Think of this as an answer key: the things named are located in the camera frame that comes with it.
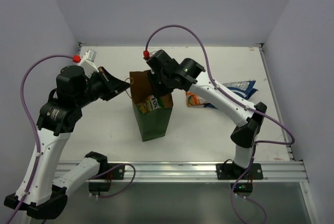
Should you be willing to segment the orange snack packet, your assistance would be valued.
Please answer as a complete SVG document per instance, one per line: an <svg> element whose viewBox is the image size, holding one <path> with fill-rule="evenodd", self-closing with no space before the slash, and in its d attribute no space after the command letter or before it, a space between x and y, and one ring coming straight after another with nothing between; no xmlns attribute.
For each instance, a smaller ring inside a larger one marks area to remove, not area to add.
<svg viewBox="0 0 334 224"><path fill-rule="evenodd" d="M201 96L192 93L192 92L185 92L186 94L186 104L188 107L209 107L211 103L207 100L203 99Z"/></svg>

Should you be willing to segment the green paper bag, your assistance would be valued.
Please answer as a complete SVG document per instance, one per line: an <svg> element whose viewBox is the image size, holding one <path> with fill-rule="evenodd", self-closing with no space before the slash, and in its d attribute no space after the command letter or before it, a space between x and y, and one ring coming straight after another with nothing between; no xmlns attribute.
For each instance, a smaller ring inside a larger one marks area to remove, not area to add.
<svg viewBox="0 0 334 224"><path fill-rule="evenodd" d="M155 96L161 98L164 107L148 112L141 113L137 104L143 102L150 95L154 95L148 79L150 70L132 71L129 73L130 94L134 115L139 127L141 139L143 142L154 140L165 136L173 109L172 94L165 96Z"/></svg>

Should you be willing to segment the blue snack packet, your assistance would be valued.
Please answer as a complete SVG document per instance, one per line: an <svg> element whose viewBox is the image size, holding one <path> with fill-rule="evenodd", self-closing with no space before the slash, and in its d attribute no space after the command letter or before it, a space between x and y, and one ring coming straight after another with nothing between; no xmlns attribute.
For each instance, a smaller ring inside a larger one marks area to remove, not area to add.
<svg viewBox="0 0 334 224"><path fill-rule="evenodd" d="M249 81L237 81L237 82L229 82L223 84L225 87L230 89L232 92L237 94L243 99L248 100L252 97L258 90L254 88L256 81L249 80Z"/></svg>
<svg viewBox="0 0 334 224"><path fill-rule="evenodd" d="M201 96L221 110L231 109L236 111L236 108L239 110L243 110L244 107L252 109L255 108L255 103L241 98L229 89L225 89L224 91L229 97L224 95L219 90L214 90L209 87L206 87L201 91Z"/></svg>

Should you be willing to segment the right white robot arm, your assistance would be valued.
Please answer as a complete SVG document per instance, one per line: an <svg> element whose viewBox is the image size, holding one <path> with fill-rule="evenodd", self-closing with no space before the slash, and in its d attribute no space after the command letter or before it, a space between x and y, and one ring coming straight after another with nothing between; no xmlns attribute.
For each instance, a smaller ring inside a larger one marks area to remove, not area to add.
<svg viewBox="0 0 334 224"><path fill-rule="evenodd" d="M151 69L148 79L155 96L165 96L175 89L191 92L207 100L233 121L236 125L231 134L231 140L235 143L233 162L246 169L263 123L263 116L255 114L254 110L260 109L264 113L266 105L262 102L253 104L222 84L211 81L205 68L191 58L178 63L164 50L158 50L153 54L145 51L144 60Z"/></svg>

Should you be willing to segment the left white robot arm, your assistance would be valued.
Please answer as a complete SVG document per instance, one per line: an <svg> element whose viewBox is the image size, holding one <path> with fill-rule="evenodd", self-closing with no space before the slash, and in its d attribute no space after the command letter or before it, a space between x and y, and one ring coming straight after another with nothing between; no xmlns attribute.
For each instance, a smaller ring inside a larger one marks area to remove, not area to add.
<svg viewBox="0 0 334 224"><path fill-rule="evenodd" d="M101 99L109 101L130 84L115 78L104 67L90 77L80 66L64 67L56 77L47 103L37 120L38 142L19 189L4 200L13 210L26 211L34 219L55 219L64 210L69 196L88 179L106 174L108 159L89 152L83 161L59 179L55 171L63 149L82 117L82 109Z"/></svg>

